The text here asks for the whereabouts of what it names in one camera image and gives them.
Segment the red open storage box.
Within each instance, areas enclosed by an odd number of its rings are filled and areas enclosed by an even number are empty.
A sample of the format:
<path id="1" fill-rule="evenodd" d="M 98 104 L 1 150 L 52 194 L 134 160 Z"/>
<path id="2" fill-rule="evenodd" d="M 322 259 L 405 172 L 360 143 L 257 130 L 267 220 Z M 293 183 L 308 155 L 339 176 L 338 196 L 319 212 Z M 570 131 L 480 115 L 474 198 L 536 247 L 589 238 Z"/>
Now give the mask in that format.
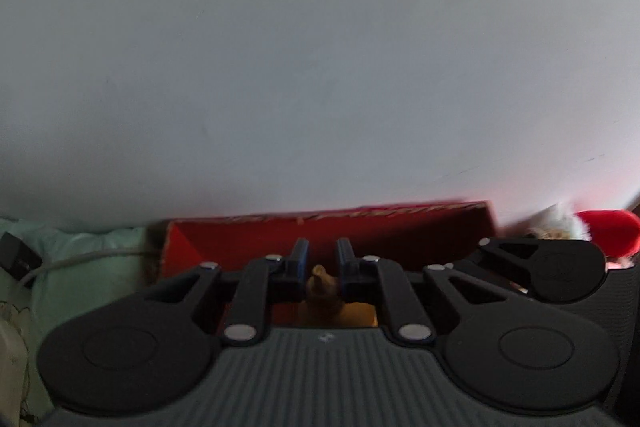
<path id="1" fill-rule="evenodd" d="M 308 267 L 338 272 L 337 241 L 348 239 L 358 257 L 378 256 L 419 272 L 476 251 L 496 226 L 487 202 L 433 202 L 341 210 L 280 213 L 169 223 L 160 275 L 174 277 L 203 261 L 240 271 L 253 259 L 287 256 L 307 239 Z"/>

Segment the orange gourd ornament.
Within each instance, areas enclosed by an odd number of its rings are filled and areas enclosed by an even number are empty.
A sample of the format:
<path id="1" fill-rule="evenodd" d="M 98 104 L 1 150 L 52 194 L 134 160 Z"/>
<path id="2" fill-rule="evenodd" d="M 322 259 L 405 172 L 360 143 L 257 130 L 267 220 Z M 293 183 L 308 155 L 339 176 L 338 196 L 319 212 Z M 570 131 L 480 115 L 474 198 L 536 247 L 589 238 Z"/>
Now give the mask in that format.
<path id="1" fill-rule="evenodd" d="M 306 310 L 309 324 L 318 327 L 338 327 L 345 308 L 340 298 L 340 285 L 323 265 L 315 265 L 306 283 Z"/>

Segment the black power adapter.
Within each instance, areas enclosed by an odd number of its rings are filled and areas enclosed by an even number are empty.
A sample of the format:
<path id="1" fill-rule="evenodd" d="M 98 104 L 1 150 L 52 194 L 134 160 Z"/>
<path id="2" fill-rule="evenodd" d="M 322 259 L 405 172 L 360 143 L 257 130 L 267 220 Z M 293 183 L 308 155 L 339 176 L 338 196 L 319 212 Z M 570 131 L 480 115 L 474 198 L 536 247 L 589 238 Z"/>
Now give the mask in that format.
<path id="1" fill-rule="evenodd" d="M 0 239 L 0 265 L 16 281 L 42 265 L 42 258 L 21 239 L 6 232 Z"/>

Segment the light green pillow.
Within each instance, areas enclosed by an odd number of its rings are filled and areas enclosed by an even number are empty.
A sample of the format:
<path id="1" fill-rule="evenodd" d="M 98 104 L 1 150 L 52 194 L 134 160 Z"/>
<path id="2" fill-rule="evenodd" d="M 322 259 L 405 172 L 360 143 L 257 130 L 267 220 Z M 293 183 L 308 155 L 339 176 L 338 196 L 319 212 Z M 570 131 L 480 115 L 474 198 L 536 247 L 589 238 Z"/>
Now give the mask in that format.
<path id="1" fill-rule="evenodd" d="M 155 283 L 166 227 L 70 233 L 42 223 L 3 219 L 1 232 L 21 239 L 46 265 L 83 254 L 114 253 L 39 274 L 29 288 L 1 272 L 1 306 L 11 308 L 10 321 L 26 343 L 37 346 L 65 321 Z"/>

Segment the white power strip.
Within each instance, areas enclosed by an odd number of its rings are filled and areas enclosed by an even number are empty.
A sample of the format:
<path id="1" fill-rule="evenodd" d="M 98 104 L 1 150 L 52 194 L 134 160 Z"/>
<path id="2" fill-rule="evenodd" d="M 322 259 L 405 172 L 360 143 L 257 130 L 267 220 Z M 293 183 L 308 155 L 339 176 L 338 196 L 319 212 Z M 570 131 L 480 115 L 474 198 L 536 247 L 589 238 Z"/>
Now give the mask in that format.
<path id="1" fill-rule="evenodd" d="M 1 416 L 10 426 L 20 425 L 29 352 L 28 313 L 1 319 Z"/>

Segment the red plush Santa hat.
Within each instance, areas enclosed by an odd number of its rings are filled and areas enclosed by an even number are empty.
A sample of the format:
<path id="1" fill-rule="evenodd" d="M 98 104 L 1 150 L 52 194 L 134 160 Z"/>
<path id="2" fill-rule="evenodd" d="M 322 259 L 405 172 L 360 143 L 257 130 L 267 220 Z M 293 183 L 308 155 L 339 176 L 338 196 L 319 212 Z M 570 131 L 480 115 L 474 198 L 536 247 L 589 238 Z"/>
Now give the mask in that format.
<path id="1" fill-rule="evenodd" d="M 624 268 L 634 265 L 639 252 L 639 217 L 627 210 L 584 210 L 577 217 L 587 225 L 591 242 L 608 262 Z"/>

